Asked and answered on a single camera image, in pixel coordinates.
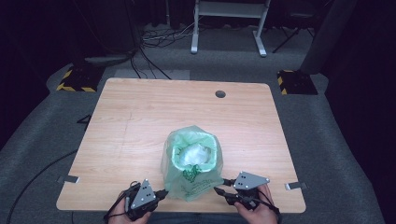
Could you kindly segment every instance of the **yellow black hazard tape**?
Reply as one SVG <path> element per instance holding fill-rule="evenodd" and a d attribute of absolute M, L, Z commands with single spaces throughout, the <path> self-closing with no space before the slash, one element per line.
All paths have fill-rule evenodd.
<path fill-rule="evenodd" d="M 281 70 L 277 72 L 276 77 L 282 95 L 318 95 L 311 77 L 303 74 L 301 71 Z"/>
<path fill-rule="evenodd" d="M 57 91 L 97 91 L 97 86 L 103 73 L 104 67 L 70 67 L 64 74 L 64 78 L 56 88 Z"/>

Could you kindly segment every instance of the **human hand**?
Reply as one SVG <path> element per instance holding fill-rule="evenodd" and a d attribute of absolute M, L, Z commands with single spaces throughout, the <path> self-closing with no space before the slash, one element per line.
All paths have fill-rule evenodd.
<path fill-rule="evenodd" d="M 110 219 L 108 220 L 108 224 L 146 224 L 149 221 L 149 216 L 151 215 L 150 212 L 147 212 L 145 215 L 143 215 L 141 218 L 139 218 L 136 221 L 131 221 L 126 215 L 125 215 L 125 198 L 123 198 L 119 204 L 114 208 L 114 210 L 110 213 Z"/>
<path fill-rule="evenodd" d="M 271 192 L 266 184 L 258 186 L 258 189 L 268 197 L 270 202 L 268 202 L 268 200 L 261 193 L 259 193 L 260 200 L 266 203 L 274 204 L 271 198 Z M 262 203 L 260 203 L 259 206 L 254 211 L 253 210 L 248 211 L 246 207 L 241 203 L 235 203 L 234 206 L 236 207 L 236 210 L 238 210 L 239 215 L 241 215 L 249 224 L 277 223 L 275 212 Z"/>

